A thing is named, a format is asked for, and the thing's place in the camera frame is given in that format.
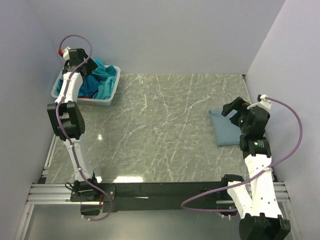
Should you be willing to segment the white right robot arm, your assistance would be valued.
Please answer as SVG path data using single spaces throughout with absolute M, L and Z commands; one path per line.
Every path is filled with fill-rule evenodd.
M 221 113 L 226 117 L 235 111 L 229 120 L 240 129 L 239 147 L 249 173 L 251 191 L 246 183 L 235 178 L 219 187 L 221 197 L 235 203 L 242 240 L 283 240 L 291 231 L 291 223 L 283 217 L 277 202 L 272 152 L 265 136 L 271 106 L 271 101 L 266 99 L 250 104 L 237 97 L 225 104 Z

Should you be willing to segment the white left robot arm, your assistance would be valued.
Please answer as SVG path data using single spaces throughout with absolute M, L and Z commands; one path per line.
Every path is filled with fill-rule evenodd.
M 77 105 L 79 90 L 84 78 L 88 77 L 98 65 L 82 48 L 67 47 L 59 50 L 65 60 L 62 85 L 54 103 L 47 105 L 47 113 L 54 134 L 63 141 L 69 153 L 74 183 L 67 182 L 65 187 L 71 190 L 72 202 L 89 202 L 100 197 L 97 179 L 84 153 L 85 120 Z

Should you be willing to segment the bright blue t shirt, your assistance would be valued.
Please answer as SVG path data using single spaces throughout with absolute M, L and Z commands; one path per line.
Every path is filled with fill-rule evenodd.
M 92 75 L 89 75 L 83 80 L 82 85 L 80 86 L 78 96 L 94 96 L 98 91 L 98 86 L 100 82 Z

